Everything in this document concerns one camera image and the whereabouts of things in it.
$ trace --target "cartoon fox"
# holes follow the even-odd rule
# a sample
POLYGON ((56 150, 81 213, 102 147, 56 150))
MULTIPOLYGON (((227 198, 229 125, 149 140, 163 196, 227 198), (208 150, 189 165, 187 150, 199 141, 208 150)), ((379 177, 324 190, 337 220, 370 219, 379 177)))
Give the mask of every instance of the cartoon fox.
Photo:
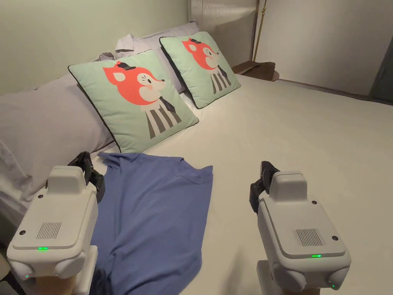
POLYGON ((173 105, 161 96, 165 80, 156 79, 148 69, 120 61, 112 68, 103 69, 109 82, 118 87, 120 95, 146 113, 151 139, 182 121, 173 105))
POLYGON ((215 53, 206 43, 191 38, 188 41, 183 41, 183 45, 193 55, 198 65, 210 73, 213 94, 217 93, 217 89, 221 91, 231 85, 227 73, 219 66, 220 55, 218 52, 215 53))

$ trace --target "mint green pillow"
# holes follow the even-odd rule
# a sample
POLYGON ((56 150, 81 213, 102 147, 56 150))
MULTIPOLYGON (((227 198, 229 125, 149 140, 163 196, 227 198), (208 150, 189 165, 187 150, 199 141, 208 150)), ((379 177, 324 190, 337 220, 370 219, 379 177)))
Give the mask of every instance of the mint green pillow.
POLYGON ((209 33, 161 37, 160 43, 183 78, 197 108, 203 108, 240 87, 209 33))
POLYGON ((198 122, 153 50, 68 69, 122 153, 145 151, 198 122))

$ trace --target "brass pole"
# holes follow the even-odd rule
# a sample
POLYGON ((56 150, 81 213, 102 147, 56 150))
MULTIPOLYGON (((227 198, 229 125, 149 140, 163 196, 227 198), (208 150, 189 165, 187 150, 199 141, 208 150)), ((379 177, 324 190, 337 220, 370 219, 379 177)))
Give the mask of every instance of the brass pole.
POLYGON ((261 37, 261 31, 262 31, 262 23, 263 23, 263 18, 265 17, 265 11, 266 11, 266 2, 267 2, 267 0, 265 0, 265 4, 263 5, 263 9, 262 9, 261 23, 259 25, 259 33, 258 33, 258 38, 257 38, 257 45, 255 47, 255 53, 254 53, 254 59, 253 59, 254 61, 257 58, 259 39, 261 37))

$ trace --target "blue t-shirt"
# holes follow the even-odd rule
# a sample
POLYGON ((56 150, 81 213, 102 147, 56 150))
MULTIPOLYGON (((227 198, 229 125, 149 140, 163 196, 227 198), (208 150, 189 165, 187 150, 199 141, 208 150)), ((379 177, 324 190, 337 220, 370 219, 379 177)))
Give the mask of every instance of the blue t-shirt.
POLYGON ((99 156, 108 170, 91 242, 96 271, 114 295, 179 294, 202 265, 213 167, 143 153, 99 156))

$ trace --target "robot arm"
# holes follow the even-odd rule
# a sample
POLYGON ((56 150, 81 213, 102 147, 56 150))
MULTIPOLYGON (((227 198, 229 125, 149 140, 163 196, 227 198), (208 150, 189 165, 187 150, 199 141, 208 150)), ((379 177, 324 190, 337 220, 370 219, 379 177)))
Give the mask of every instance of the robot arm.
POLYGON ((22 280, 77 275, 73 293, 88 294, 97 260, 90 241, 104 192, 104 177, 94 170, 88 152, 68 166, 53 167, 47 187, 32 200, 8 246, 16 274, 22 280))
POLYGON ((250 187, 250 204, 270 272, 281 289, 340 289, 351 256, 320 203, 308 199, 300 172, 281 172, 263 161, 260 179, 250 187), (263 191, 269 197, 259 200, 263 191))

